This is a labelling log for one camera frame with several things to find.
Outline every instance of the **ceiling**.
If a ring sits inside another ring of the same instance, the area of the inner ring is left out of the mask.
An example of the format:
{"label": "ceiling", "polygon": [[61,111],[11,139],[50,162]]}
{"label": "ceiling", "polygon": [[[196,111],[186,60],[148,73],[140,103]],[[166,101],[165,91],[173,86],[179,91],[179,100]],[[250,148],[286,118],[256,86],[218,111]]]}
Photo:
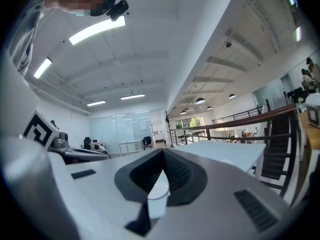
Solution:
{"label": "ceiling", "polygon": [[[25,77],[31,87],[89,112],[131,103],[120,100],[131,94],[145,94],[145,99],[135,102],[164,102],[164,75],[169,42],[178,21],[179,0],[127,1],[125,26],[96,34],[75,46],[69,41],[72,35],[107,17],[78,17],[59,9],[46,11]],[[40,79],[34,78],[47,57],[52,64]],[[101,100],[107,103],[86,106]]]}
{"label": "ceiling", "polygon": [[[206,112],[208,106],[214,107],[214,100],[226,86],[236,83],[243,74],[248,74],[250,81],[250,71],[294,44],[298,22],[291,10],[289,0],[246,0],[240,21],[225,28],[224,36],[170,111],[170,117],[179,117],[186,109],[193,109],[188,111],[190,115]],[[227,42],[231,42],[230,47],[226,47]],[[206,100],[201,107],[196,105],[200,97]]]}

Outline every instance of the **black vent grille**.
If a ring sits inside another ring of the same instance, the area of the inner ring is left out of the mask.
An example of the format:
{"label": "black vent grille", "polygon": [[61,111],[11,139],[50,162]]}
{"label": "black vent grille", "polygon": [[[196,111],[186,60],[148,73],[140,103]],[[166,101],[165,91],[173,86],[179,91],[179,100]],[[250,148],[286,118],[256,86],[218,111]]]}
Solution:
{"label": "black vent grille", "polygon": [[249,215],[259,233],[274,225],[278,219],[248,190],[234,193],[243,209]]}

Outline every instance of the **railing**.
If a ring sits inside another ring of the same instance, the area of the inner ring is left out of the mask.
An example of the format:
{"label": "railing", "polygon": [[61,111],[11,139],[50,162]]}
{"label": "railing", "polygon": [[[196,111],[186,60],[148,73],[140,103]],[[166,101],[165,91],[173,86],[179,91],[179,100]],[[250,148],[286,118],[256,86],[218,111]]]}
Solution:
{"label": "railing", "polygon": [[256,115],[260,115],[262,113],[262,107],[263,106],[257,105],[255,108],[241,112],[241,113],[225,116],[225,117],[218,118],[218,119],[213,119],[212,123],[215,125],[215,124],[221,124],[221,123],[236,121],[239,119],[244,119],[244,118],[249,118],[249,117],[253,117]]}
{"label": "railing", "polygon": [[[224,118],[230,118],[232,117],[233,120],[226,121],[223,123],[216,123],[212,125],[205,125],[205,126],[197,126],[197,127],[191,127],[191,128],[183,128],[183,129],[172,129],[170,134],[172,137],[172,144],[175,144],[174,146],[183,146],[187,145],[190,143],[195,142],[196,140],[232,140],[232,141],[248,141],[250,140],[257,140],[257,141],[264,141],[266,144],[270,141],[275,141],[275,140],[288,140],[291,138],[290,142],[290,154],[285,153],[282,154],[277,154],[274,152],[269,152],[269,150],[265,150],[264,153],[264,158],[274,158],[277,155],[280,155],[281,158],[289,158],[289,163],[288,163],[288,168],[287,171],[285,172],[285,180],[282,186],[278,186],[277,189],[280,189],[280,196],[283,197],[287,191],[287,188],[289,186],[289,182],[292,176],[292,172],[294,169],[295,165],[295,158],[296,158],[296,146],[297,146],[297,120],[296,120],[296,112],[295,112],[295,105],[291,102],[291,100],[288,101],[288,98],[284,97],[281,98],[281,100],[285,102],[285,105],[276,108],[274,110],[270,110],[270,104],[267,101],[267,107],[268,107],[268,112],[266,113],[260,113],[261,107],[257,107],[255,109],[251,109],[248,111],[244,112],[247,113],[248,116],[240,119],[236,119],[236,116],[233,118],[233,116],[227,116]],[[250,111],[256,111],[256,115],[250,115]],[[290,132],[284,133],[284,134],[274,134],[272,135],[271,127],[272,124],[270,123],[271,121],[278,120],[281,118],[287,118],[289,121],[290,125]],[[258,123],[263,123],[263,122],[268,122],[268,128],[266,136],[250,136],[250,137],[218,137],[218,136],[213,136],[211,137],[210,130],[212,129],[219,129],[219,128],[229,128],[229,127],[239,127],[239,126],[246,126],[246,125],[252,125],[252,124],[258,124]]]}

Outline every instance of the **ceiling beam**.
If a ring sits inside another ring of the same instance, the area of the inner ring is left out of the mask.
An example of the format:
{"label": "ceiling beam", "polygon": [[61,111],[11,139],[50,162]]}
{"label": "ceiling beam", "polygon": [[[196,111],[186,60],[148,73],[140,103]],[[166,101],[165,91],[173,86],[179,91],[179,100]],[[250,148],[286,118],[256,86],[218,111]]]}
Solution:
{"label": "ceiling beam", "polygon": [[131,55],[131,56],[124,56],[116,59],[114,58],[107,59],[103,62],[99,62],[98,66],[95,63],[85,68],[77,70],[76,73],[66,76],[65,81],[67,83],[74,83],[94,73],[105,71],[106,68],[108,69],[108,71],[110,71],[116,67],[124,66],[128,64],[139,64],[139,63],[144,63],[148,61],[160,61],[160,60],[168,60],[168,59],[169,59],[169,54],[168,54],[168,51],[166,50],[151,51],[147,53],[136,54],[134,55],[134,57],[132,57]]}
{"label": "ceiling beam", "polygon": [[221,94],[222,90],[199,90],[199,91],[190,91],[182,94],[183,96],[193,96],[193,95],[202,95],[202,94]]}
{"label": "ceiling beam", "polygon": [[222,79],[216,77],[195,77],[193,79],[194,83],[226,83],[226,84],[233,84],[234,81],[230,79]]}
{"label": "ceiling beam", "polygon": [[246,8],[248,8],[249,13],[253,16],[253,19],[256,23],[261,27],[262,32],[266,35],[267,39],[269,40],[274,52],[277,53],[279,51],[279,44],[275,37],[274,31],[270,27],[270,24],[267,22],[265,17],[263,17],[262,12],[260,12],[257,7],[252,2],[254,0],[247,0],[246,1]]}
{"label": "ceiling beam", "polygon": [[217,58],[217,57],[213,57],[213,56],[210,56],[206,60],[206,62],[217,64],[217,65],[221,65],[221,66],[225,66],[225,67],[228,67],[228,68],[231,68],[231,69],[235,69],[235,70],[239,70],[239,71],[242,71],[242,72],[247,72],[247,69],[244,66],[241,66],[239,64],[233,63],[231,61],[225,61],[225,60],[223,60],[221,58]]}
{"label": "ceiling beam", "polygon": [[246,53],[254,61],[262,62],[264,57],[258,52],[258,50],[239,33],[234,32],[231,28],[225,33],[225,37],[231,41],[232,45]]}
{"label": "ceiling beam", "polygon": [[88,91],[84,94],[84,98],[92,98],[94,96],[100,95],[100,94],[107,94],[111,92],[117,92],[120,90],[125,89],[132,89],[132,88],[140,88],[140,87],[156,87],[156,86],[162,86],[163,82],[161,80],[154,80],[154,81],[132,81],[132,82],[124,82],[123,84],[116,84],[112,86],[103,86],[96,88],[92,91]]}

